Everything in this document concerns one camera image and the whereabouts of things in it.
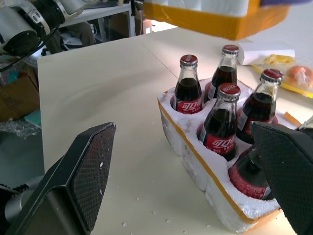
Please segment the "bottle cap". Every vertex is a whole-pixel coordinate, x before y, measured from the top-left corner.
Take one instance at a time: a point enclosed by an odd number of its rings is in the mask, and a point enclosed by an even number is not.
[[[184,55],[180,59],[180,65],[196,66],[198,65],[198,58],[195,55]]]
[[[267,69],[263,71],[261,78],[268,82],[276,82],[280,84],[284,78],[284,74],[276,69]]]
[[[239,53],[239,47],[236,45],[226,45],[223,47],[222,50],[223,53],[228,54],[228,55],[237,55]]]
[[[240,88],[234,83],[223,83],[219,86],[218,97],[230,102],[238,101],[241,94]]]

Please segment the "white table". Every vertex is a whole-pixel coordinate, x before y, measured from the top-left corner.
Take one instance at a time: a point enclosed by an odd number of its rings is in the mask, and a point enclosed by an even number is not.
[[[204,79],[213,74],[226,43],[176,28],[39,59],[46,170],[82,131],[108,121],[117,125],[110,178],[92,235],[232,234],[169,145],[157,105],[157,95],[175,86],[183,54],[198,56]],[[251,87],[258,77],[250,68],[238,68],[238,79]],[[313,115],[310,102],[281,91],[277,106],[304,121]],[[250,234],[295,233],[281,214]]]
[[[86,9],[83,11],[81,15],[74,18],[73,20],[65,22],[60,27],[66,27],[69,25],[98,19],[101,38],[102,38],[102,41],[105,42],[106,37],[105,37],[103,17],[115,15],[115,14],[122,13],[122,12],[127,12],[129,36],[134,37],[135,36],[135,19],[134,19],[134,16],[132,16],[132,9],[131,9],[130,3],[124,4],[122,6]]]

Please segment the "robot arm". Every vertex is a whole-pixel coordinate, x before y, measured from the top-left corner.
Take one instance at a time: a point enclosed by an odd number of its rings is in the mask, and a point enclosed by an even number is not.
[[[0,55],[24,56],[41,39],[98,0],[36,0],[0,8]]]

